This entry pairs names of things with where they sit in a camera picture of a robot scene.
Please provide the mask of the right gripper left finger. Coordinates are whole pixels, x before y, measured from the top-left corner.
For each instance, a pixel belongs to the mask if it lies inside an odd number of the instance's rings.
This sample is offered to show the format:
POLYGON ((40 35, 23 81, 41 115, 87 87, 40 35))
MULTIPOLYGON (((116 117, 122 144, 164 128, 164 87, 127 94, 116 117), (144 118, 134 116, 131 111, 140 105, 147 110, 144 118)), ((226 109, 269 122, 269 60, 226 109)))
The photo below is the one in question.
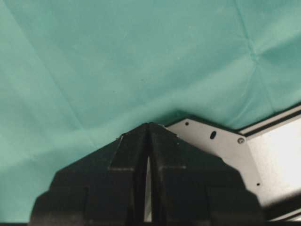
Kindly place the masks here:
POLYGON ((148 124, 56 172, 31 226, 139 226, 144 221, 148 124))

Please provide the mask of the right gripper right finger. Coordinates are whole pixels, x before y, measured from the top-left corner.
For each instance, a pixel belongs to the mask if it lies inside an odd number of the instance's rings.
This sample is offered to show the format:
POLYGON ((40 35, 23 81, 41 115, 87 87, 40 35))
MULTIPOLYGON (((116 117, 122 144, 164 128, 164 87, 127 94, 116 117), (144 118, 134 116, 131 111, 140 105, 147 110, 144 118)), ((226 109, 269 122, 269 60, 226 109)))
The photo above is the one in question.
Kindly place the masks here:
POLYGON ((221 158, 149 124, 152 220, 157 226, 262 226, 263 211, 221 158))

